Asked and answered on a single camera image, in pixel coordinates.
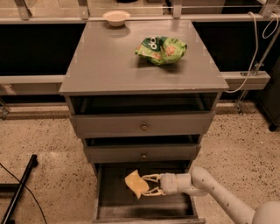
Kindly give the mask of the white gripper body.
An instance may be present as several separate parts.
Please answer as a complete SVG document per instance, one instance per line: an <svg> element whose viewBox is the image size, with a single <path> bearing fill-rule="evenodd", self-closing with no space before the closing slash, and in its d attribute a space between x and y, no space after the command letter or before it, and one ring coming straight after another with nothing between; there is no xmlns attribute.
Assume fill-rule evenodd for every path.
<svg viewBox="0 0 280 224"><path fill-rule="evenodd" d="M165 173L161 176L160 189L163 195L177 194L178 191L178 179L173 173Z"/></svg>

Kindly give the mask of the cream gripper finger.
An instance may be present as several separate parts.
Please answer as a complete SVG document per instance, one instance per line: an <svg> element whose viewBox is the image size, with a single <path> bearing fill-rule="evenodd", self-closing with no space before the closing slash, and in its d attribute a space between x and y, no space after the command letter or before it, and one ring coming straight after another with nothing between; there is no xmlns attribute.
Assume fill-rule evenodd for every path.
<svg viewBox="0 0 280 224"><path fill-rule="evenodd" d="M150 174L150 175L143 175L143 180L151 181L157 183L161 179L161 174Z"/></svg>
<svg viewBox="0 0 280 224"><path fill-rule="evenodd" d="M154 196L161 196L163 194L164 194L163 191L159 187L156 187L149 190L148 192L143 193L143 196L154 197Z"/></svg>

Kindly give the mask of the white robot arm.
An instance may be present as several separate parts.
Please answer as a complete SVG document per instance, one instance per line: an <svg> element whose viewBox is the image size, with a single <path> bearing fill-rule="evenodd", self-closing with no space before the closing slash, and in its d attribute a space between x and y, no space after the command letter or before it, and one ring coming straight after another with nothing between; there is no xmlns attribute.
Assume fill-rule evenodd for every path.
<svg viewBox="0 0 280 224"><path fill-rule="evenodd" d="M188 173L150 174L142 176L142 179L159 183L160 195L186 193L202 196L209 193L235 224L280 224L279 201L265 202L255 210L198 166Z"/></svg>

